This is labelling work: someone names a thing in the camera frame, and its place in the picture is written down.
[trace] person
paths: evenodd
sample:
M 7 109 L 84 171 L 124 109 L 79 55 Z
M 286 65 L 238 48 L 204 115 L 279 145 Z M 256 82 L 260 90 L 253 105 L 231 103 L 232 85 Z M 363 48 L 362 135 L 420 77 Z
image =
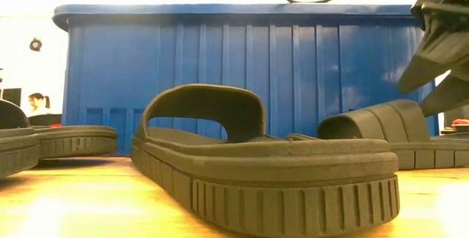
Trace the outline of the person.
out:
M 31 115 L 49 114 L 51 99 L 49 96 L 36 92 L 28 96 L 29 104 L 32 106 Z

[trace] blue plastic bin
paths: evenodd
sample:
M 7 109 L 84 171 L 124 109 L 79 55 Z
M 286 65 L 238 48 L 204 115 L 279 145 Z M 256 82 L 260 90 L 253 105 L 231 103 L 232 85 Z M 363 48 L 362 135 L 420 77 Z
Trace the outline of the blue plastic bin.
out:
M 147 103 L 184 83 L 255 92 L 269 133 L 281 137 L 315 136 L 327 116 L 398 98 L 420 101 L 433 89 L 396 89 L 423 36 L 410 6 L 66 5 L 53 21 L 70 42 L 62 122 L 115 127 L 118 155 L 129 155 Z M 152 125 L 226 136 L 209 121 Z M 437 131 L 434 117 L 429 128 Z

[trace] wooden surface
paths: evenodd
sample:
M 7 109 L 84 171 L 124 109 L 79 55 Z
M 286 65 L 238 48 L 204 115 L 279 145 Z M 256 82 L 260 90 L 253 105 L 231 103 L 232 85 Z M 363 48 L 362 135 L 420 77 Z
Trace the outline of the wooden surface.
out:
M 398 218 L 348 237 L 469 237 L 469 168 L 398 175 Z M 0 194 L 0 237 L 241 237 L 181 209 L 127 158 L 48 161 Z

